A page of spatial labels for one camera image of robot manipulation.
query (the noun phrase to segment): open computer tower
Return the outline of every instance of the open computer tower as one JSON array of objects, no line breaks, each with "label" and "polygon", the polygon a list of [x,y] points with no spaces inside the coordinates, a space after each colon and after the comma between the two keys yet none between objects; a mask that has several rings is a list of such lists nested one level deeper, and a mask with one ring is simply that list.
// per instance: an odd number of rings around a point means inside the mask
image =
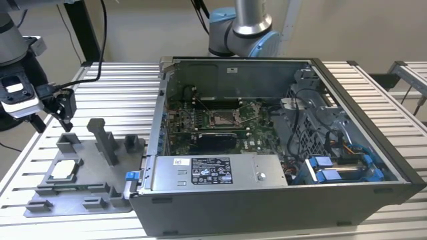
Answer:
[{"label": "open computer tower", "polygon": [[129,198],[149,236],[353,226],[424,186],[319,59],[161,59]]}]

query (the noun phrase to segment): white wall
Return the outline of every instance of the white wall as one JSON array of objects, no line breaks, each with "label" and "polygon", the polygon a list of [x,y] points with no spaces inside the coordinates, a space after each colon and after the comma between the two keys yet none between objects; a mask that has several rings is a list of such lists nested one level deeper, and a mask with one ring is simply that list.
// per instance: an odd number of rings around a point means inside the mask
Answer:
[{"label": "white wall", "polygon": [[287,56],[355,60],[384,72],[427,60],[425,0],[303,0]]},{"label": "white wall", "polygon": [[[108,39],[105,59],[125,62],[157,62],[161,56],[206,56],[205,34],[189,0],[106,0]],[[232,7],[232,0],[205,0],[209,12]],[[102,15],[100,3],[85,1],[101,41]],[[267,0],[273,29],[281,32],[287,0]]]}]

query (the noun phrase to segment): gray post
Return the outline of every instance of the gray post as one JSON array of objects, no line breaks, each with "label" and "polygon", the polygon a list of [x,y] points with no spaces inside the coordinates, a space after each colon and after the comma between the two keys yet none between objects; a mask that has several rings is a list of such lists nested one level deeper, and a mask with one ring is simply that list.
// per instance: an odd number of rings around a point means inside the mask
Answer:
[{"label": "gray post", "polygon": [[104,154],[106,163],[113,166],[118,163],[117,156],[114,154],[114,146],[109,141],[108,134],[104,130],[105,121],[102,118],[92,118],[86,124],[86,130],[93,133],[97,141],[97,149]]}]

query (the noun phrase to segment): white label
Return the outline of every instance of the white label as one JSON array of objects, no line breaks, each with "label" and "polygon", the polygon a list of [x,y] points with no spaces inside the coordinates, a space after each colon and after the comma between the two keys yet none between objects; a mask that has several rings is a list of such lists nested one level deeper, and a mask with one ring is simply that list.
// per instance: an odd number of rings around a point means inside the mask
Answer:
[{"label": "white label", "polygon": [[189,166],[189,158],[173,158],[173,165]]},{"label": "white label", "polygon": [[226,73],[228,74],[236,74],[237,73],[237,68],[236,67],[228,67],[226,68]]}]

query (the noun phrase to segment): blue latch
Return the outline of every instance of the blue latch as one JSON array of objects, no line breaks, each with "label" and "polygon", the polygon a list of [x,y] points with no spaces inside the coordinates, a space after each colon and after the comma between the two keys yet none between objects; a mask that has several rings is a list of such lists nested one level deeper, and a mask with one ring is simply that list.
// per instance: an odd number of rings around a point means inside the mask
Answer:
[{"label": "blue latch", "polygon": [[126,181],[137,181],[140,179],[140,173],[137,171],[128,171],[125,173]]},{"label": "blue latch", "polygon": [[313,156],[309,158],[309,165],[313,168],[331,168],[333,167],[333,163],[331,161],[331,158],[328,156]]},{"label": "blue latch", "polygon": [[341,176],[335,169],[317,171],[315,176],[320,184],[341,180]]}]

